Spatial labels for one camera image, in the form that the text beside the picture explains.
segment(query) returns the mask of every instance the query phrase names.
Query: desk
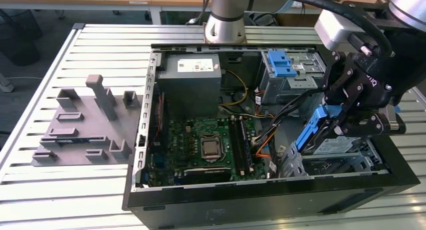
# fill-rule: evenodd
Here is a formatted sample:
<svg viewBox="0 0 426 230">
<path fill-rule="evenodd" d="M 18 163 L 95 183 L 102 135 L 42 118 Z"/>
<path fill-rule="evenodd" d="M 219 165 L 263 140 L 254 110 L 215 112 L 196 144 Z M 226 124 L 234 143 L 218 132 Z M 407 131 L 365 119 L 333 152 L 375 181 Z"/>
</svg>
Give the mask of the desk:
<svg viewBox="0 0 426 230">
<path fill-rule="evenodd" d="M 11 9 L 148 10 L 154 24 L 162 24 L 162 11 L 202 11 L 202 7 L 203 0 L 0 0 L 0 8 Z M 300 12 L 301 8 L 288 11 Z M 315 13 L 317 8 L 307 8 L 307 14 Z"/>
<path fill-rule="evenodd" d="M 146 10 L 151 0 L 0 0 L 0 8 L 74 9 L 74 10 Z"/>
<path fill-rule="evenodd" d="M 203 43 L 203 32 L 202 26 L 99 24 L 71 31 L 0 152 L 2 230 L 148 230 L 134 214 L 122 210 L 127 165 L 33 167 L 33 155 L 59 107 L 55 97 L 62 87 L 75 88 L 79 95 L 94 95 L 86 88 L 86 79 L 90 74 L 102 74 L 104 86 L 111 87 L 114 94 L 123 94 L 126 90 L 144 94 L 151 44 Z M 313 28 L 248 26 L 247 35 L 250 43 L 321 44 Z M 423 184 L 347 214 L 211 226 L 208 229 L 424 230 L 424 99 L 417 88 L 405 94 L 400 114 L 408 122 L 408 133 L 392 137 Z"/>
</svg>

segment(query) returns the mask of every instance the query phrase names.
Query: chair leg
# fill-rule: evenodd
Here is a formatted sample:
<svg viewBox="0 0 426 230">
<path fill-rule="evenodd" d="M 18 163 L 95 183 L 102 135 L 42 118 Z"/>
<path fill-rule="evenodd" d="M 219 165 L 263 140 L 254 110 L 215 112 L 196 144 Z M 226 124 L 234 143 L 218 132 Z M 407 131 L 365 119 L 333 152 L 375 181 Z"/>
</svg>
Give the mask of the chair leg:
<svg viewBox="0 0 426 230">
<path fill-rule="evenodd" d="M 56 9 L 55 10 L 55 14 L 58 16 L 59 19 L 64 19 L 66 18 L 66 14 L 64 14 L 64 10 L 63 9 Z"/>
<path fill-rule="evenodd" d="M 14 89 L 15 89 L 14 85 L 11 84 L 11 82 L 7 80 L 7 78 L 0 73 L 0 90 L 5 93 L 11 93 L 14 91 Z"/>
</svg>

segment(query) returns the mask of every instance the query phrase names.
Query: aluminum table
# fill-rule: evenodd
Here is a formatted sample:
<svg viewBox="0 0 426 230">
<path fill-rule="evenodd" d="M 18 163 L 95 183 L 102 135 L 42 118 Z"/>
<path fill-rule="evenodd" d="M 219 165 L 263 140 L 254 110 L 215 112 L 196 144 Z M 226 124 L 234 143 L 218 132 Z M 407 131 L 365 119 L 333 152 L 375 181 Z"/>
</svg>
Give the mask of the aluminum table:
<svg viewBox="0 0 426 230">
<path fill-rule="evenodd" d="M 62 87 L 79 95 L 90 74 L 122 94 L 144 94 L 152 43 L 203 43 L 199 26 L 98 25 L 74 29 L 0 152 L 2 230 L 146 230 L 122 210 L 127 165 L 33 167 L 33 155 L 48 129 Z M 312 28 L 248 27 L 250 43 L 321 44 Z M 392 137 L 423 184 L 380 198 L 347 214 L 211 226 L 206 229 L 426 229 L 426 101 L 417 89 L 400 104 L 408 133 Z"/>
</svg>

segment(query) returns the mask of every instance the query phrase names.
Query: black cable hose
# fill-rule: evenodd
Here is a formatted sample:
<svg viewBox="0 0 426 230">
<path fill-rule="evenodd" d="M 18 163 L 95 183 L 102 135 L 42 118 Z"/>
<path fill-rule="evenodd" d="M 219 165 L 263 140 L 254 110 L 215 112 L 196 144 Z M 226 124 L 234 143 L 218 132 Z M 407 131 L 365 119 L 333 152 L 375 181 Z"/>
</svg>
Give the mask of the black cable hose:
<svg viewBox="0 0 426 230">
<path fill-rule="evenodd" d="M 311 4 L 321 9 L 325 9 L 347 19 L 349 19 L 360 28 L 368 33 L 368 35 L 377 41 L 380 46 L 379 55 L 389 57 L 393 54 L 392 43 L 389 42 L 385 34 L 380 28 L 372 23 L 372 21 L 363 15 L 360 15 L 353 8 L 337 3 L 332 0 L 295 0 L 305 4 Z"/>
<path fill-rule="evenodd" d="M 13 132 L 10 132 L 10 131 L 2 131 L 2 130 L 0 130 L 0 134 L 3 134 L 3 135 L 11 135 Z"/>
</svg>

